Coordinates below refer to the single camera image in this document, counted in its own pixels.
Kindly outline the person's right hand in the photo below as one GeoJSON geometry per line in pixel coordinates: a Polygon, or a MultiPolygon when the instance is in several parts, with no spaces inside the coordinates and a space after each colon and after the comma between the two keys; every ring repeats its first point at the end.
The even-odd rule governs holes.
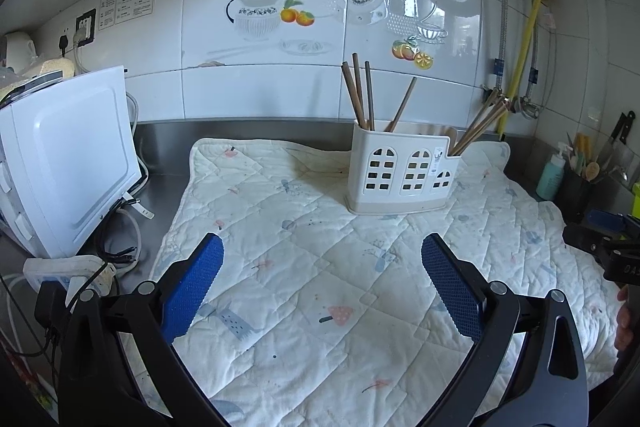
{"type": "Polygon", "coordinates": [[[616,315],[616,334],[614,347],[620,353],[623,353],[634,339],[634,333],[631,330],[631,312],[627,306],[628,286],[620,288],[617,294],[617,300],[622,304],[616,315]]]}

